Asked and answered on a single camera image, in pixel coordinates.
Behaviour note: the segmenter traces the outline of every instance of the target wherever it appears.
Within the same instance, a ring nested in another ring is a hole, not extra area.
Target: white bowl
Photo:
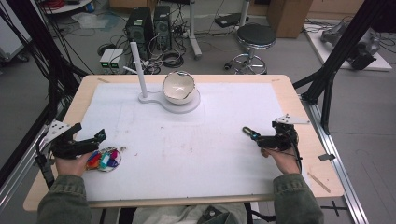
[[[163,93],[169,102],[184,105],[196,94],[194,78],[183,71],[169,73],[163,81]]]

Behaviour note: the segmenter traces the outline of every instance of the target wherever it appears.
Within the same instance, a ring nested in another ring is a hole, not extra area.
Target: white rod
[[[195,8],[194,8],[195,0],[190,0],[190,37],[195,38]]]
[[[123,66],[123,68],[124,68],[125,70],[128,70],[128,71],[134,73],[134,74],[137,74],[137,72],[136,72],[134,69],[132,69],[132,68],[129,68],[129,67],[127,67],[127,66]]]
[[[136,66],[137,76],[139,77],[140,88],[142,89],[143,98],[148,97],[145,76],[143,75],[142,63],[140,62],[139,50],[136,42],[131,42],[132,55],[134,56],[134,65]]]
[[[241,20],[239,21],[239,27],[244,26],[246,23],[249,2],[250,0],[246,0],[242,4],[242,13],[241,13]]]

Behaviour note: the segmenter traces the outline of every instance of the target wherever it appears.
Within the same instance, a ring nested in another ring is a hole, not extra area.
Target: metal stool base
[[[239,54],[232,60],[233,69],[236,74],[267,74],[267,66],[265,62],[256,55],[249,57],[249,54]]]

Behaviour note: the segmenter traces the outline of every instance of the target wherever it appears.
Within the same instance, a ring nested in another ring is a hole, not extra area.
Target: green sleeve
[[[38,205],[37,223],[91,223],[84,180],[75,175],[59,175]]]
[[[274,180],[276,223],[323,223],[323,213],[311,189],[298,174]]]

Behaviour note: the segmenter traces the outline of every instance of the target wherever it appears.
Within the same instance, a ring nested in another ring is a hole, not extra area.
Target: metal bracket
[[[59,135],[63,134],[67,130],[69,130],[71,126],[69,124],[62,123],[58,120],[54,120],[50,127],[47,135],[44,137],[43,142],[49,143],[53,139],[57,138]]]
[[[307,119],[300,119],[297,117],[292,117],[289,114],[286,114],[283,117],[275,119],[275,121],[279,123],[285,123],[285,124],[309,124],[311,121]]]
[[[321,155],[321,156],[318,156],[318,158],[321,160],[321,161],[326,161],[326,160],[329,160],[329,161],[332,161],[332,160],[334,160],[335,159],[335,156],[333,155],[333,154],[323,154],[323,155]]]

